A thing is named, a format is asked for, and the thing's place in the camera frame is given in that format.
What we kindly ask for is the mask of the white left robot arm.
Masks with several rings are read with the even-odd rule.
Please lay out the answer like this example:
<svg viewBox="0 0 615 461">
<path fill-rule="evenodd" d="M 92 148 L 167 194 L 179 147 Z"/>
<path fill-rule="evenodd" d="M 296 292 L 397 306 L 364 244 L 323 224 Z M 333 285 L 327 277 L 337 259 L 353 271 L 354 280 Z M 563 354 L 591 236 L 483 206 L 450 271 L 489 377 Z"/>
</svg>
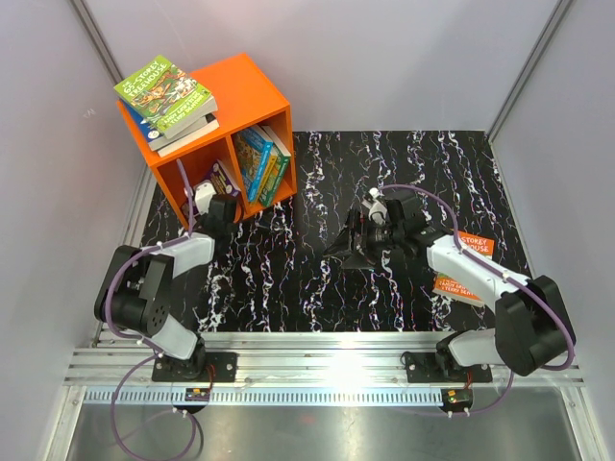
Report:
<svg viewBox="0 0 615 461">
<path fill-rule="evenodd" d="M 236 198 L 215 194 L 193 231 L 141 249 L 123 245 L 111 258 L 94 316 L 118 337 L 154 350 L 154 381 L 213 381 L 217 372 L 233 369 L 236 356 L 206 352 L 204 340 L 171 313 L 171 301 L 174 279 L 226 251 L 236 232 L 236 209 Z"/>
</svg>

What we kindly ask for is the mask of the bright blue paperback book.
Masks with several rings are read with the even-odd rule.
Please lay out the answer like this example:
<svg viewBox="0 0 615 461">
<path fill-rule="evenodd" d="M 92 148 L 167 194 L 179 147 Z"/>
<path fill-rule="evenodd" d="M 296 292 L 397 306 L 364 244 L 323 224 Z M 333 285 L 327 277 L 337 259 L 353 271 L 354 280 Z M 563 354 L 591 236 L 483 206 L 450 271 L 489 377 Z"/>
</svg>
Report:
<svg viewBox="0 0 615 461">
<path fill-rule="evenodd" d="M 278 149 L 276 144 L 273 144 L 272 147 L 271 147 L 271 151 L 270 151 L 270 154 L 269 154 L 269 159 L 268 159 L 267 165 L 265 167 L 265 171 L 263 173 L 263 176 L 262 176 L 262 179 L 261 179 L 261 182 L 260 182 L 260 185 L 259 185 L 258 194 L 257 194 L 257 197 L 256 197 L 256 202 L 260 202 L 262 200 L 265 186 L 266 186 L 266 184 L 268 182 L 268 179 L 269 179 L 269 177 L 270 177 L 270 175 L 271 175 L 271 173 L 272 173 L 272 171 L 273 171 L 273 169 L 274 169 L 274 167 L 275 167 L 275 165 L 276 165 L 276 163 L 278 161 L 278 154 L 279 154 L 279 149 Z"/>
</svg>

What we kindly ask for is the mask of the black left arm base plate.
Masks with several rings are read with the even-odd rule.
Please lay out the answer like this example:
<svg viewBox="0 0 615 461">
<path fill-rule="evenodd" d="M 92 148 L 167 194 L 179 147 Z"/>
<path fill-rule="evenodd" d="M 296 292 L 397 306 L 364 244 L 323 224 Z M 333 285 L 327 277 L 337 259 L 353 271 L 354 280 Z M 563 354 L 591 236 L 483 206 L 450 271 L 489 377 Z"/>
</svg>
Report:
<svg viewBox="0 0 615 461">
<path fill-rule="evenodd" d="M 206 352 L 195 360 L 171 357 L 157 358 L 152 372 L 154 382 L 209 382 L 233 383 L 237 371 L 238 354 L 235 352 Z"/>
</svg>

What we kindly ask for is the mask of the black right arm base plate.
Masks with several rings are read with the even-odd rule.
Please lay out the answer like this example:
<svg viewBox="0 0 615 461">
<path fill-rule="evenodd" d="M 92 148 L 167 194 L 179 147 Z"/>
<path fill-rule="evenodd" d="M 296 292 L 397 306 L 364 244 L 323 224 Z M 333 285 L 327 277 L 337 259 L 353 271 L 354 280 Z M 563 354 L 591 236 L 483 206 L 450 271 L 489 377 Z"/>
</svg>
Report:
<svg viewBox="0 0 615 461">
<path fill-rule="evenodd" d="M 435 352 L 403 352 L 401 363 L 408 383 L 490 383 L 491 369 L 473 365 L 459 370 L 445 371 L 436 362 Z"/>
</svg>

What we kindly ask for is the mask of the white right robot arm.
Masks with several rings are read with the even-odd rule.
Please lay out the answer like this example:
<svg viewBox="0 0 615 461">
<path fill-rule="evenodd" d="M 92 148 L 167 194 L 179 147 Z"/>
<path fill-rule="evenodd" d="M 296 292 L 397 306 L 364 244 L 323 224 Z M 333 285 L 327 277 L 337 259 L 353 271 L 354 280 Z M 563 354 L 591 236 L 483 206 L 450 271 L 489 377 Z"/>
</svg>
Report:
<svg viewBox="0 0 615 461">
<path fill-rule="evenodd" d="M 324 256 L 339 259 L 345 270 L 373 270 L 384 252 L 400 251 L 459 282 L 495 315 L 493 328 L 453 333 L 430 358 L 412 358 L 407 367 L 447 381 L 463 380 L 480 366 L 504 365 L 518 376 L 570 367 L 576 336 L 557 283 L 510 271 L 471 249 L 457 227 L 429 222 L 421 204 L 425 190 L 406 190 L 403 198 L 387 198 L 371 189 L 361 208 L 349 210 Z"/>
</svg>

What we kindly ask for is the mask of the lime 65-storey treehouse book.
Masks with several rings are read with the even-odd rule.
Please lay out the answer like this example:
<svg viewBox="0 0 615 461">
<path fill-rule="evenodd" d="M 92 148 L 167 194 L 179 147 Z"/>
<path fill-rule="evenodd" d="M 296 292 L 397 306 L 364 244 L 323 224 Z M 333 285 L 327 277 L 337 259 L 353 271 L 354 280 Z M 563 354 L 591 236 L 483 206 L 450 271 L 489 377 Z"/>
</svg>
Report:
<svg viewBox="0 0 615 461">
<path fill-rule="evenodd" d="M 218 111 L 212 92 L 162 55 L 116 84 L 114 90 L 167 138 Z"/>
</svg>

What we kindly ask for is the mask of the green 104-storey treehouse book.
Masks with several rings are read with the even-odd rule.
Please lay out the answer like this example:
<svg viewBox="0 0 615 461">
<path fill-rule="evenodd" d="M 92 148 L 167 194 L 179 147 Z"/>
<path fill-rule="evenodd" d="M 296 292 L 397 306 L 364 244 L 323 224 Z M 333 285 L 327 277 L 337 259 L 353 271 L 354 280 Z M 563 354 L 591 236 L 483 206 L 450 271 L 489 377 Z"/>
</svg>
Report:
<svg viewBox="0 0 615 461">
<path fill-rule="evenodd" d="M 262 206 L 269 207 L 273 204 L 275 195 L 282 183 L 283 176 L 291 159 L 291 153 L 270 126 L 263 125 L 262 128 L 271 138 L 273 144 L 276 144 L 279 149 L 278 161 L 268 179 L 262 200 L 260 201 Z"/>
</svg>

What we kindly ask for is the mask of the blue 91-storey treehouse book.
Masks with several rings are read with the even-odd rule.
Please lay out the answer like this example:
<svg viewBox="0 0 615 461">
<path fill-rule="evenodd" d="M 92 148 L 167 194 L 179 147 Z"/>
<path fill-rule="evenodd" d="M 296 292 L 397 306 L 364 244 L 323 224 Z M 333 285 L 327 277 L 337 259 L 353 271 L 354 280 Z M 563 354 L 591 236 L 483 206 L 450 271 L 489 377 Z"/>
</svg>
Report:
<svg viewBox="0 0 615 461">
<path fill-rule="evenodd" d="M 171 155 L 185 145 L 205 136 L 219 128 L 219 122 L 213 113 L 200 117 L 195 123 L 178 134 L 167 138 L 159 130 L 153 128 L 134 109 L 126 106 L 128 113 L 136 123 L 148 147 L 161 158 Z"/>
</svg>

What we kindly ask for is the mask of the purple 52-storey treehouse book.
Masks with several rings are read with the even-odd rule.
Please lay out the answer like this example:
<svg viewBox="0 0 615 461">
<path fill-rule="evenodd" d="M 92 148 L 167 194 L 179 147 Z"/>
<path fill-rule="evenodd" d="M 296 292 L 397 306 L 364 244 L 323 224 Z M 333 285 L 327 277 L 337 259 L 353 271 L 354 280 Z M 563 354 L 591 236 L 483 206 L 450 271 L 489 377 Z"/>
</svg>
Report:
<svg viewBox="0 0 615 461">
<path fill-rule="evenodd" d="M 194 190 L 197 191 L 206 182 L 210 182 L 218 194 L 226 194 L 236 198 L 240 195 L 240 188 L 236 182 L 234 172 L 231 169 L 231 165 L 225 159 L 217 159 L 208 170 L 204 179 L 194 187 Z"/>
</svg>

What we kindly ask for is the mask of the teal 26-storey treehouse book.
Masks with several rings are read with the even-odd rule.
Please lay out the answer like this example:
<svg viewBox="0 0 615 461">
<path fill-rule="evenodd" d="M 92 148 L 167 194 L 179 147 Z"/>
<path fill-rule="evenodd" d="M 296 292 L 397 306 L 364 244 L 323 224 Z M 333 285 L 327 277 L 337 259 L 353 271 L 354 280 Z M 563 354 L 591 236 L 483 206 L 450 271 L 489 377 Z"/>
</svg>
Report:
<svg viewBox="0 0 615 461">
<path fill-rule="evenodd" d="M 234 133 L 232 141 L 247 198 L 252 203 L 258 197 L 258 189 L 269 161 L 273 141 L 259 125 Z"/>
</svg>

